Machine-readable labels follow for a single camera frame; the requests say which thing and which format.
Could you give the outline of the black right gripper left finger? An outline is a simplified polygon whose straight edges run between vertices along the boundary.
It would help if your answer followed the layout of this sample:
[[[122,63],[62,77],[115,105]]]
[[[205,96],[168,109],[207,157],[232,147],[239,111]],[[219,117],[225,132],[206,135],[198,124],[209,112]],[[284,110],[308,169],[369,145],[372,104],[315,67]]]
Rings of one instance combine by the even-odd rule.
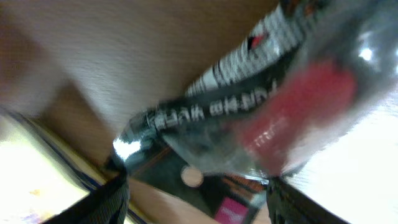
[[[44,224],[123,224],[129,205],[127,172],[91,192]]]

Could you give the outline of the yellow blue snack bag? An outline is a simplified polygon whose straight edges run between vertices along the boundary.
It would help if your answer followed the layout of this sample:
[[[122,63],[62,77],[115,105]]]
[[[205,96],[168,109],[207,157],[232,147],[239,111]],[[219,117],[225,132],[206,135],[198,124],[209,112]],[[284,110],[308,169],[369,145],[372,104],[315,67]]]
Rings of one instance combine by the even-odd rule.
[[[1,111],[1,223],[43,223],[107,183],[31,119]]]

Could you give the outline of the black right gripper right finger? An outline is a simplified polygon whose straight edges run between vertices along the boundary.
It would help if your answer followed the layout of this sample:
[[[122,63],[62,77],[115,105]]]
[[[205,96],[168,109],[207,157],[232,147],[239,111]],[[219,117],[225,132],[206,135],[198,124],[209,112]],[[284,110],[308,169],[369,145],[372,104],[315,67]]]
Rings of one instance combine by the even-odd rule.
[[[272,224],[348,224],[279,177],[269,179],[267,207]]]

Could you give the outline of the black red snack packet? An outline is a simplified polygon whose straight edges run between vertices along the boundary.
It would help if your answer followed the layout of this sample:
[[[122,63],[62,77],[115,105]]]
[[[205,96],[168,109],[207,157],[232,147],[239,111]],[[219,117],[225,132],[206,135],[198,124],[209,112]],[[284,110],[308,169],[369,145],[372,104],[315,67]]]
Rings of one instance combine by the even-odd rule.
[[[396,223],[397,2],[335,1],[296,56],[134,117],[111,164],[135,173],[156,139],[204,175],[279,177],[348,223]]]

